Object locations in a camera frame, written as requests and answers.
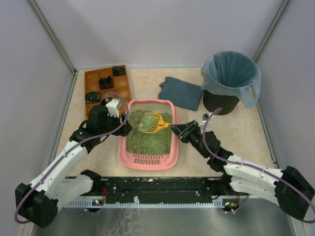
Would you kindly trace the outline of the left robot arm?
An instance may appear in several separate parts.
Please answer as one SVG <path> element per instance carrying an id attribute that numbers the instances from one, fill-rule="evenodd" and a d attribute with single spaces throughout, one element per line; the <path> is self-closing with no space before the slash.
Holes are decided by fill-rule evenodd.
<path id="1" fill-rule="evenodd" d="M 129 112 L 120 114 L 114 100 L 94 106 L 58 157 L 29 184 L 20 183 L 16 187 L 14 220 L 46 228 L 69 202 L 97 191 L 101 177 L 93 171 L 85 170 L 69 182 L 64 180 L 78 162 L 110 135 L 125 137 L 132 130 L 128 116 Z"/>

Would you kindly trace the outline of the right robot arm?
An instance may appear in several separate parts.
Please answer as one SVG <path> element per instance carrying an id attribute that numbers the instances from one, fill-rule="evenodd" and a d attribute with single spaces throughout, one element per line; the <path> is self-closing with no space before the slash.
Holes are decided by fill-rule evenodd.
<path id="1" fill-rule="evenodd" d="M 307 211 L 315 207 L 315 190 L 296 168 L 268 168 L 240 158 L 222 148 L 214 132 L 202 132 L 194 120 L 169 128 L 182 143 L 191 144 L 206 158 L 214 171 L 223 174 L 221 181 L 228 190 L 268 200 L 289 216 L 307 222 Z"/>

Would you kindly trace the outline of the pink litter box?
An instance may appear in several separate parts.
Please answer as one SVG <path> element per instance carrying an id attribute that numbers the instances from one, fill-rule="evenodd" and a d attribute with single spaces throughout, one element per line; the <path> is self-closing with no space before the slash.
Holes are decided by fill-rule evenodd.
<path id="1" fill-rule="evenodd" d="M 167 112 L 172 114 L 173 124 L 179 124 L 179 112 L 174 104 L 169 100 L 161 99 L 134 99 L 128 104 L 129 113 L 137 109 L 150 110 L 156 113 Z M 137 154 L 126 150 L 126 138 L 120 137 L 119 143 L 119 160 L 120 162 L 131 169 L 143 171 L 162 171 L 172 168 L 179 155 L 180 140 L 176 135 L 172 135 L 170 152 L 168 154 L 148 155 Z"/>

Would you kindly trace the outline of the yellow plastic litter scoop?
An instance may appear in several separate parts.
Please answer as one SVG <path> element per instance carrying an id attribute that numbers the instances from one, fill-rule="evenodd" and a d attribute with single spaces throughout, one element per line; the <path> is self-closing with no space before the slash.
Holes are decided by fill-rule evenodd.
<path id="1" fill-rule="evenodd" d="M 149 112 L 143 115 L 138 130 L 146 134 L 156 134 L 169 125 L 160 114 Z"/>

